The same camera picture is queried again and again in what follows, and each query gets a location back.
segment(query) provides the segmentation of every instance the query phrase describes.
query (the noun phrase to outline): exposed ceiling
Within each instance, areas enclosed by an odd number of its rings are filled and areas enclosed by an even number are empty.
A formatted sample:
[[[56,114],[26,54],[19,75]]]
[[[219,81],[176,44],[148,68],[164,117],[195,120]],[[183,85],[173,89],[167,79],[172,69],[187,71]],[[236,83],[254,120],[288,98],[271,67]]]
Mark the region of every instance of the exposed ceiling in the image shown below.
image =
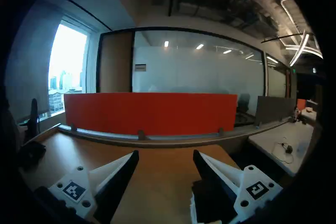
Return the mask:
[[[170,0],[150,0],[152,5],[170,7]],[[312,30],[294,0],[173,0],[172,15],[206,18],[233,26],[257,39],[272,39],[304,31],[311,34],[308,47],[319,51]],[[295,50],[286,45],[299,46],[302,35],[280,39],[283,55],[290,61]],[[321,67],[322,59],[316,55],[302,55],[297,64]]]

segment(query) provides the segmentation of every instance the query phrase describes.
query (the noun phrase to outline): desk divider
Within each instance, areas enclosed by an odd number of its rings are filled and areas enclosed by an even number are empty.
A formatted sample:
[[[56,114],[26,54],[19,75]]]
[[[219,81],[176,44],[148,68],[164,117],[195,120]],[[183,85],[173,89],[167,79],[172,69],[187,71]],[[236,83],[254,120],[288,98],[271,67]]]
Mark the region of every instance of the desk divider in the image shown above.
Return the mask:
[[[195,135],[234,129],[237,95],[65,94],[67,125],[115,134]]]

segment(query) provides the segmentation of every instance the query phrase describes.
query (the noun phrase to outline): office chair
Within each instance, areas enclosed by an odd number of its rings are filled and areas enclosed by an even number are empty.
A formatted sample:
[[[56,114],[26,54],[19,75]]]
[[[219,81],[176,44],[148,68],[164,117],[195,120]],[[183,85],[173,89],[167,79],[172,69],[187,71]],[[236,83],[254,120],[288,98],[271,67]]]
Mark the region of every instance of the office chair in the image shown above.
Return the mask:
[[[245,122],[247,121],[247,118],[243,116],[241,113],[246,113],[249,110],[249,94],[241,94],[238,100],[238,106],[236,110],[236,116],[239,118],[239,121],[241,118],[245,119]]]
[[[34,98],[31,101],[31,110],[29,120],[21,124],[20,126],[27,126],[26,136],[24,142],[29,141],[33,137],[37,136],[37,119],[39,118],[38,109],[37,109],[37,100]]]

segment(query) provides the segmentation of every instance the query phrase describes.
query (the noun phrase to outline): building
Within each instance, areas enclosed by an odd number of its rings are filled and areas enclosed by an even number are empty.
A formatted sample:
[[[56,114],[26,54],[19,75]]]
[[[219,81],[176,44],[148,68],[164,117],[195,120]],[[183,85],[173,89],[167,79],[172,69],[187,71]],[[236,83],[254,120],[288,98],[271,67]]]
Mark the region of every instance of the building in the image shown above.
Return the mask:
[[[57,86],[56,86],[56,76],[52,77],[50,79],[50,89],[57,89]]]
[[[81,71],[81,73],[79,74],[79,86],[83,87],[83,72]]]
[[[66,74],[66,72],[63,70],[60,74],[60,89],[63,89],[63,76]]]
[[[62,76],[62,89],[69,90],[72,88],[72,74],[66,73]]]
[[[57,90],[49,91],[49,109],[51,113],[55,113],[64,109],[62,96],[63,93],[60,93]]]

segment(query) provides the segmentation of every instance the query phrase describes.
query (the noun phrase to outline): orange partition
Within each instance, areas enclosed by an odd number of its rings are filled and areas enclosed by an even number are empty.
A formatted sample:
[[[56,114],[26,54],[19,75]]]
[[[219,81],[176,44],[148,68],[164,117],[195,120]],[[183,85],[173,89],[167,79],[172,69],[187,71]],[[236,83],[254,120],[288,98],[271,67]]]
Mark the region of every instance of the orange partition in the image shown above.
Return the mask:
[[[116,134],[192,135],[234,128],[237,95],[190,93],[66,94],[66,123]]]
[[[297,108],[298,110],[302,110],[306,107],[306,100],[297,99]]]

